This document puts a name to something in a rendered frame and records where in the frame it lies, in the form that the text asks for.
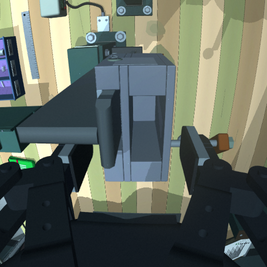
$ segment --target wooden floor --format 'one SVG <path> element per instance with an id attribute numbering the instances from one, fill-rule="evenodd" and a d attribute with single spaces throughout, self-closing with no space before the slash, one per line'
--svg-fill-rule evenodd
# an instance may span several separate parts
<path id="1" fill-rule="evenodd" d="M 76 6 L 85 0 L 70 0 Z M 173 139 L 182 126 L 195 126 L 209 138 L 228 133 L 234 148 L 220 154 L 233 170 L 267 167 L 267 1 L 153 0 L 152 16 L 117 17 L 116 0 L 94 0 L 110 18 L 110 30 L 125 31 L 127 46 L 144 53 L 162 53 L 177 67 Z M 29 11 L 40 79 L 32 79 L 22 12 Z M 0 0 L 0 36 L 16 36 L 26 94 L 0 107 L 41 106 L 70 85 L 67 49 L 86 45 L 86 34 L 97 32 L 95 6 L 69 9 L 68 16 L 42 18 L 38 0 Z M 38 161 L 57 144 L 30 144 L 22 153 L 0 152 Z M 78 193 L 79 212 L 181 213 L 190 195 L 179 148 L 171 150 L 167 182 L 107 182 L 99 147 Z"/>

